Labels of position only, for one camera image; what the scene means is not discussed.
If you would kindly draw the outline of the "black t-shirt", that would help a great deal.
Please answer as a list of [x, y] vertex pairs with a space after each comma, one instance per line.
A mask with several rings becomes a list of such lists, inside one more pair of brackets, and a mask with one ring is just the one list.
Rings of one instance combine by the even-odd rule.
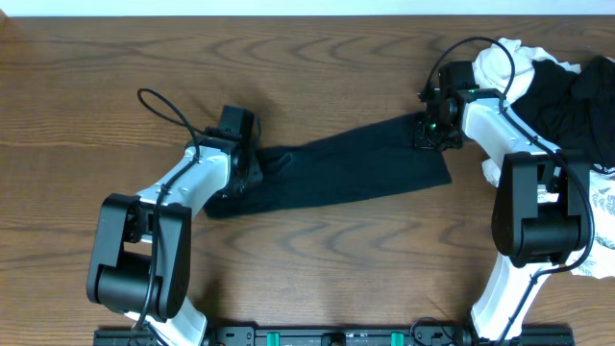
[[256, 152], [260, 183], [237, 196], [212, 197], [210, 218], [314, 208], [402, 194], [452, 181], [441, 153], [413, 145], [420, 112], [300, 146]]

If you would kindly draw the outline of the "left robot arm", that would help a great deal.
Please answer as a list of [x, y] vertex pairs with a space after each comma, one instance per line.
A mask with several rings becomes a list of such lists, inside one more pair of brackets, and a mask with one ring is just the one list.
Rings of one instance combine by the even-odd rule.
[[252, 112], [226, 106], [219, 124], [193, 138], [160, 180], [135, 195], [104, 200], [86, 296], [134, 324], [96, 331], [94, 344], [205, 344], [208, 319], [187, 297], [191, 224], [211, 198], [261, 181], [253, 137], [259, 131]]

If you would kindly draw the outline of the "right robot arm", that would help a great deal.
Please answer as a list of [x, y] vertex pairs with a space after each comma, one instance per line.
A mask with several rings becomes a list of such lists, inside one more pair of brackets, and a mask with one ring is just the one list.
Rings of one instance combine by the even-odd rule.
[[513, 110], [505, 95], [482, 88], [470, 62], [436, 64], [436, 84], [419, 99], [414, 145], [438, 152], [474, 140], [500, 170], [491, 218], [495, 266], [454, 345], [572, 345], [565, 327], [526, 327], [524, 317], [540, 287], [555, 273], [585, 261], [594, 218], [589, 205], [589, 161], [542, 138]]

